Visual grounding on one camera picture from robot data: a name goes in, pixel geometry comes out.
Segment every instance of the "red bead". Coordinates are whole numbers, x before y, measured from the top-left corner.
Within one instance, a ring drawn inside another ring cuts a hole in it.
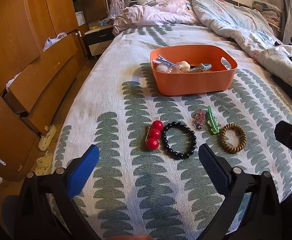
[[[156,150],[158,148],[159,142],[155,138],[150,138],[150,139],[146,140],[146,146],[149,150],[153,151],[153,150]]]
[[[159,137],[161,136],[160,134],[160,130],[153,128],[149,131],[149,137],[150,138],[155,138],[155,139],[159,139]]]
[[[164,129],[164,124],[161,121],[157,120],[153,122],[151,128],[156,128],[161,131],[162,129]]]

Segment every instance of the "basket handle hole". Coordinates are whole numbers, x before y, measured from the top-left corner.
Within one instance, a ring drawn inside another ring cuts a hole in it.
[[[231,69],[231,64],[224,57],[221,58],[221,62],[225,66],[225,68]]]

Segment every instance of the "orange plastic basket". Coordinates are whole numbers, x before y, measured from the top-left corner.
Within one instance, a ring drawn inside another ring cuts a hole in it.
[[[211,64],[212,68],[201,73],[162,73],[156,71],[153,60],[158,54],[172,63],[187,61],[190,65]],[[221,62],[225,58],[231,65],[227,69]],[[212,45],[181,45],[155,49],[150,62],[158,90],[166,96],[200,94],[227,90],[237,69],[236,61],[224,50]]]

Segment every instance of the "nightstand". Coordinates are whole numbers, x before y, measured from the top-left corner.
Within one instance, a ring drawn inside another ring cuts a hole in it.
[[[98,27],[86,32],[85,37],[92,56],[103,54],[115,38],[113,35],[113,26],[106,25]]]

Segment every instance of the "bracelet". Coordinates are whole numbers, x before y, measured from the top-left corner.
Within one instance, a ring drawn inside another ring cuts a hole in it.
[[[172,148],[170,148],[167,140],[167,135],[166,132],[171,129],[171,128],[177,128],[181,130],[184,133],[188,133],[188,135],[191,137],[191,143],[190,143],[190,148],[189,151],[186,152],[185,154],[175,152]],[[191,131],[189,127],[187,127],[185,124],[182,124],[181,122],[172,122],[168,123],[164,129],[161,131],[161,138],[163,141],[163,148],[164,150],[167,151],[167,153],[174,159],[188,159],[191,155],[194,154],[194,150],[196,148],[196,135],[194,131]]]
[[[237,147],[231,146],[226,142],[226,131],[229,129],[238,130],[240,132],[240,139],[239,139],[239,144]],[[238,124],[234,124],[234,123],[229,123],[221,129],[221,138],[220,139],[221,139],[221,143],[222,143],[223,148],[225,150],[229,151],[230,153],[237,153],[237,152],[241,151],[242,149],[244,149],[246,141],[247,141],[246,133],[243,130],[243,128],[241,128]]]

